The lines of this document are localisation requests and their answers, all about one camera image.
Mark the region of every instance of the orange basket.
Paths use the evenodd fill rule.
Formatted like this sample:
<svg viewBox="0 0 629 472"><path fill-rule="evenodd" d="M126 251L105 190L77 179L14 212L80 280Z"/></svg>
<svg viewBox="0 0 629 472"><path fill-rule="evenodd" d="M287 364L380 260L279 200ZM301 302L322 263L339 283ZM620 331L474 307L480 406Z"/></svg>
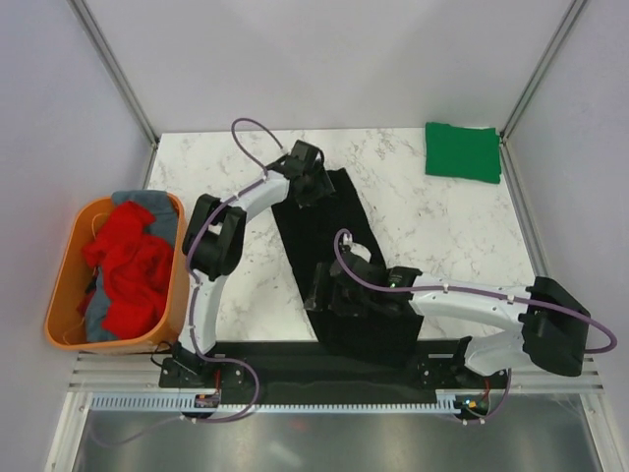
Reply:
<svg viewBox="0 0 629 472"><path fill-rule="evenodd" d="M77 311L77 307L86 295L85 290L91 281L93 270L87 265L81 249L93 241L94 232L98 231L107 219L105 216L115 208L110 198L100 199L91 202L79 212L72 228L44 326L46 338L53 346L99 354L130 354L152 352L160 341L173 342L177 339L186 317L190 286L185 257L177 250L182 247L186 233L186 217L179 199L171 194L168 194L168 198L179 218L166 309L159 323L147 334L135 339L86 341L84 317Z"/></svg>

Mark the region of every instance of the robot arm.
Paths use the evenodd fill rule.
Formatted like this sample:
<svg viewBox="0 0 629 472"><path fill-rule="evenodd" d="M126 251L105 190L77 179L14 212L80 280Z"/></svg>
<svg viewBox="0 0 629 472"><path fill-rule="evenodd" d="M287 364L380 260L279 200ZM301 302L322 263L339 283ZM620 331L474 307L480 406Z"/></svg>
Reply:
<svg viewBox="0 0 629 472"><path fill-rule="evenodd" d="M271 170L266 175L266 180L263 184L246 193L243 197L238 199L232 207L227 209L223 221L227 218L228 227L225 227L224 225L226 223L223 222L223 227L221 227L220 231L220 234L230 236L229 241L221 241L222 251L220 251L219 254L224 255L224 259L228 257L228 253L230 252L232 254L237 254L238 259L240 259L244 236L242 231L244 230L244 224L242 223L243 219L245 223L247 223L258 216L266 208L286 200L289 187L290 181L288 179L286 179L282 174ZM201 197L195 208L195 214L193 214L191 224L193 221L198 222L200 220L204 220L204 215L205 218L207 218L209 213L215 207L211 202L213 202L212 198L204 199ZM196 232L194 234L191 233L191 236L186 239L189 240L190 238L194 238L195 235ZM220 236L216 238L215 244L218 243L219 239ZM197 346L200 351L205 354L214 347L214 344L216 344L216 317L218 315L218 307L220 305L220 299L228 274L207 274L202 271L202 269L198 268L195 268L194 271L197 274L197 277L202 281L201 284L204 287L204 290L197 300L192 300L195 292L191 291L188 299L188 306L190 307L194 304L195 310L198 313L195 317L195 337L197 338ZM182 331L179 336L179 342L183 348L189 350L190 352L195 352L195 346L192 342L192 333L189 329L184 329Z"/></svg>
<svg viewBox="0 0 629 472"><path fill-rule="evenodd" d="M193 254L192 269L200 277L204 290L197 300L191 293L189 307L195 307L195 329L186 326L179 338L181 348L194 355L209 352L216 343L216 318L225 282L236 268L242 256L245 225L264 209L287 198L300 206L308 206L317 199L333 193L334 189L323 168L320 149L297 141L291 154L282 157L268 167L265 181L226 207L219 214L214 230L203 234ZM220 200L208 195L199 198L184 242L188 254L192 241L208 216L220 205ZM420 270L408 267L370 265L365 259L352 253L352 243L343 244L343 261L357 276L380 287L433 287L417 293L382 294L366 289L341 268L338 262L317 268L317 278L331 277L332 294L314 290L307 300L309 310L330 308L335 310L336 298L352 293L352 299L362 299L370 307L382 307L384 316L395 316L396 307L408 304L413 311L427 318L451 317L493 325L503 330L498 334L460 341L463 366L481 376L506 368L531 364L564 376L578 376L583 363L586 324L557 313L540 313L525 303L530 297L565 306L581 313L587 311L563 288L551 279L538 277L531 287L490 287L472 283L443 280ZM484 291L501 292L505 300L488 298L474 293L449 291L447 287L467 287Z"/></svg>

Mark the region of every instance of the white marble surface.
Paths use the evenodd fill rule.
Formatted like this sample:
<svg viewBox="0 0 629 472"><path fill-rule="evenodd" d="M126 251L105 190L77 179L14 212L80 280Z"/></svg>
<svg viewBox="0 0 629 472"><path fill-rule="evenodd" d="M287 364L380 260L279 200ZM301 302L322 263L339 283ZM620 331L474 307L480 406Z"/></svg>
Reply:
<svg viewBox="0 0 629 472"><path fill-rule="evenodd" d="M427 176L424 130L284 131L323 149L328 169L346 167L389 266L494 285L529 284L529 261L506 184ZM241 133L262 162L279 156L262 132ZM192 214L200 194L224 197L259 174L229 133L163 135L149 188L177 195ZM420 338L497 332L459 320L424 321ZM240 265L219 313L219 339L314 339L271 210L247 226Z"/></svg>

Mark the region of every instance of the green cloth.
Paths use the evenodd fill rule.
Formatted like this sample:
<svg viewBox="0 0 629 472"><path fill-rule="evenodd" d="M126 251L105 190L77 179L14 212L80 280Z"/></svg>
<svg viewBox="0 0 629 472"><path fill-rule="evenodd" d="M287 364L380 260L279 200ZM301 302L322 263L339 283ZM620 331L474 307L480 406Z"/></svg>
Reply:
<svg viewBox="0 0 629 472"><path fill-rule="evenodd" d="M426 173L498 184L502 172L499 142L494 128L426 123Z"/></svg>

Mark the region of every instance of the black fabric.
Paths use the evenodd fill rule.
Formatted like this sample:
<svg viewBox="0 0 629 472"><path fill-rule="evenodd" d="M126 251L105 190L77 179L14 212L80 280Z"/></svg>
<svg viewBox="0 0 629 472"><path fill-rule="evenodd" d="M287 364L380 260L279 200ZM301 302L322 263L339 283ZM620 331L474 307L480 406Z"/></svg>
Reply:
<svg viewBox="0 0 629 472"><path fill-rule="evenodd" d="M333 240L341 228L350 230L354 242L372 253L371 263L384 257L370 230L367 216L347 171L328 171L336 193L299 208L289 200L275 205L273 215L302 300L308 297L316 265L334 260ZM331 311L310 312L308 318L317 340L331 353L368 362L402 365L414 353L422 317L409 313L398 319L369 313L365 318L338 317Z"/></svg>

